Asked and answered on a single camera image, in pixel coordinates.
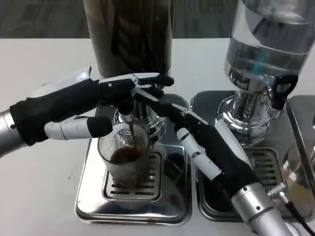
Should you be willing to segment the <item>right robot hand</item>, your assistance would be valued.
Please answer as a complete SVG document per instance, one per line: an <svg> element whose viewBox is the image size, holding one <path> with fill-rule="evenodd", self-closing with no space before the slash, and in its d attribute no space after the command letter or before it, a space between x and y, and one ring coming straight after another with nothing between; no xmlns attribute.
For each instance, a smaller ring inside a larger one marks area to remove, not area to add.
<svg viewBox="0 0 315 236"><path fill-rule="evenodd" d="M246 153L227 127L218 129L190 109L162 102L140 88L135 88L132 95L175 124L176 136L194 164L209 180L223 187L229 198L245 186L260 182Z"/></svg>

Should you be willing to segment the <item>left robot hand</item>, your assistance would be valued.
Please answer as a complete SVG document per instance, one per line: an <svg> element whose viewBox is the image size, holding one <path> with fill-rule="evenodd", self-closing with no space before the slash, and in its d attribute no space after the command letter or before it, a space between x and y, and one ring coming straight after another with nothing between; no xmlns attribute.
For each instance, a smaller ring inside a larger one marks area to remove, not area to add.
<svg viewBox="0 0 315 236"><path fill-rule="evenodd" d="M28 97L8 109L4 116L9 140L19 146L32 146L47 139L73 140L99 138L112 131L107 117L83 117L99 103L114 105L128 120L134 109L132 93L145 86L145 92L162 97L161 87L174 79L160 73L135 73L101 80L85 79L39 97Z"/></svg>

